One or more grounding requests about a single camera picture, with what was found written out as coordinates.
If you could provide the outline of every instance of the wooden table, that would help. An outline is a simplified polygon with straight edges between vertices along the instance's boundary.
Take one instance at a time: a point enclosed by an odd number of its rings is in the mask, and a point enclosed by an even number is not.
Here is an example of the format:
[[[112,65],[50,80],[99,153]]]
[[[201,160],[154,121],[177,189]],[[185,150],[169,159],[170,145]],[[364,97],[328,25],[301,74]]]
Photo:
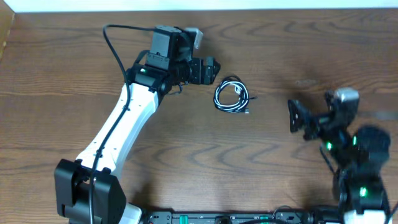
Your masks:
[[[128,200],[174,210],[270,210],[335,204],[319,141],[289,133],[287,100],[325,111],[323,92],[360,91],[350,131],[378,124],[392,138],[382,170],[398,200],[398,10],[18,14],[0,64],[0,222],[66,223],[53,171],[74,160],[116,104],[123,78],[101,34],[106,23],[199,27],[200,57],[243,79],[249,114],[213,105],[216,85],[166,96],[124,166]],[[126,67],[151,33],[109,31]]]

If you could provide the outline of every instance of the led light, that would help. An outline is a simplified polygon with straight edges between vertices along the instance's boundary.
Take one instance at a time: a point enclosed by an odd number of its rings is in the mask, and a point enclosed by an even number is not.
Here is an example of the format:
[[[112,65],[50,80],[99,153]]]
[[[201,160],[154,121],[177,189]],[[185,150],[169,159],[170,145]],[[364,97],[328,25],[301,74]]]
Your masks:
[[[368,195],[368,190],[366,189],[366,187],[361,187],[359,190],[359,195],[361,197],[366,197]]]
[[[333,145],[330,142],[326,142],[326,148],[330,151],[333,148]]]

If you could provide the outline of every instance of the white backdrop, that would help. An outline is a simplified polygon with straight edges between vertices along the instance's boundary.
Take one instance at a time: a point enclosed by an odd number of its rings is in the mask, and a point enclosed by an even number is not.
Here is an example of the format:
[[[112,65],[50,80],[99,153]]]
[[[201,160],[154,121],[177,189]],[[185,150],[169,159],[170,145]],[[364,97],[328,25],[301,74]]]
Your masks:
[[[5,0],[5,2],[14,12],[398,7],[398,0]]]

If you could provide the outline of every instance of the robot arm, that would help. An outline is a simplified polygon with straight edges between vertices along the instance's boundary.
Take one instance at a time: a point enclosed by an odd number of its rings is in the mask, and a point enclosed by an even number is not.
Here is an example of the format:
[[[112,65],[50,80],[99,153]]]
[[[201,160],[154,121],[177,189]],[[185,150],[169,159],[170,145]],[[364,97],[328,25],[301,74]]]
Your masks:
[[[91,186],[86,182],[95,172],[92,222],[138,223],[141,209],[127,203],[119,183],[124,161],[139,131],[173,85],[180,85],[181,82],[213,83],[220,70],[219,63],[213,57],[208,57],[204,65],[203,59],[192,57],[193,48],[199,47],[202,35],[197,28],[181,30],[156,26],[151,49],[142,51],[134,65],[126,71],[126,84],[121,96],[97,136],[74,162],[62,159],[58,163],[54,177],[59,215],[69,218],[70,223],[90,222]],[[142,65],[139,61],[145,54],[146,63]],[[101,142],[107,135],[109,138],[100,151]],[[94,161],[98,161],[96,166],[93,165]]]

